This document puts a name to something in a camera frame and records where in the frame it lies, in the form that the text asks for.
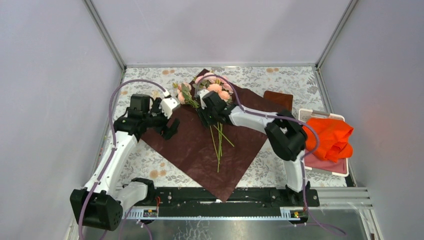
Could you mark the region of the peach rose stem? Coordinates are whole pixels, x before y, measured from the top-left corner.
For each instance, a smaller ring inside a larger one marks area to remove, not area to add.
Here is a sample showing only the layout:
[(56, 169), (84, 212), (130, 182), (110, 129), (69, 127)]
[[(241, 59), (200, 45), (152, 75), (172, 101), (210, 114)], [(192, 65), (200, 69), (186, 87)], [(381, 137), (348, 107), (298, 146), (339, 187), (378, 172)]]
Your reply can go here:
[(187, 82), (173, 83), (172, 87), (177, 91), (177, 99), (182, 105), (189, 105), (194, 109), (200, 107), (199, 103), (194, 99), (191, 94), (192, 86)]

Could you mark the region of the pink rose stem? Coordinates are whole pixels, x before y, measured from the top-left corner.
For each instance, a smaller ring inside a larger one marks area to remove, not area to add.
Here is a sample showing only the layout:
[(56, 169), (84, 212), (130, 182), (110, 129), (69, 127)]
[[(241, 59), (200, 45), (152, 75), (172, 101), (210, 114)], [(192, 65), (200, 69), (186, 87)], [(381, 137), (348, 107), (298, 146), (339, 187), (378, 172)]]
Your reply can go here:
[[(213, 71), (207, 71), (206, 73), (200, 73), (199, 76), (195, 77), (193, 84), (195, 95), (200, 96), (200, 93), (205, 93), (206, 90), (209, 92), (215, 92), (219, 98), (226, 104), (232, 103), (233, 93), (228, 83), (228, 78), (224, 76), (218, 76)], [(222, 123), (212, 123), (209, 126), (214, 151), (217, 158), (217, 172), (221, 169), (221, 160), (224, 156), (224, 141), (226, 141), (231, 147), (235, 147), (234, 143), (225, 135), (224, 125)]]

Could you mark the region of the dark maroon wrapping paper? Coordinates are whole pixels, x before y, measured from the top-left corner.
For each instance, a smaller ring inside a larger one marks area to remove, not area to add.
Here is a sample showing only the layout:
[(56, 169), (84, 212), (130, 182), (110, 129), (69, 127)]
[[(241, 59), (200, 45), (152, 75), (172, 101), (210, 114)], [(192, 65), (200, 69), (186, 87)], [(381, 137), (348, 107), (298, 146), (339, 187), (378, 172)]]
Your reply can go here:
[(223, 143), (224, 155), (220, 172), (209, 127), (204, 127), (194, 108), (181, 106), (172, 115), (179, 119), (177, 133), (165, 140), (149, 129), (140, 139), (163, 158), (201, 185), (219, 200), (225, 202), (254, 161), (264, 144), (265, 134), (240, 126), (224, 126), (224, 134), (234, 143)]

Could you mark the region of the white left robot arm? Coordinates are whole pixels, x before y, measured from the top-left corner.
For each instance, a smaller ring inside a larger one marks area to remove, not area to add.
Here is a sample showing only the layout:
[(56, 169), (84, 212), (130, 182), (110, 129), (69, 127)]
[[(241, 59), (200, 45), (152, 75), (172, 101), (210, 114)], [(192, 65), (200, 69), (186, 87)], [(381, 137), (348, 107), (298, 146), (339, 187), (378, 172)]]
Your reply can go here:
[(153, 99), (134, 94), (124, 114), (112, 122), (112, 141), (92, 177), (81, 189), (70, 195), (70, 203), (78, 226), (114, 231), (122, 217), (135, 204), (144, 206), (155, 200), (152, 180), (136, 177), (122, 190), (118, 180), (130, 153), (147, 130), (154, 130), (165, 140), (177, 133), (180, 121), (168, 124), (180, 106), (170, 95)]

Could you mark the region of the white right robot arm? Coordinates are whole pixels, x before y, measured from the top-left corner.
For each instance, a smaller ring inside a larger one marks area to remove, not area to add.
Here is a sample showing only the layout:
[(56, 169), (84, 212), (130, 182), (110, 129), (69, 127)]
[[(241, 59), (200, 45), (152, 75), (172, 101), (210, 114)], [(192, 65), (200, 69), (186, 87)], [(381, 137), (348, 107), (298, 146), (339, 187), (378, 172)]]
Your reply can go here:
[(197, 92), (195, 99), (200, 101), (196, 111), (204, 126), (221, 123), (265, 134), (273, 152), (284, 161), (287, 201), (299, 206), (307, 199), (308, 183), (301, 159), (306, 154), (308, 137), (300, 121), (289, 111), (266, 112), (239, 103), (227, 103), (216, 92), (205, 89)]

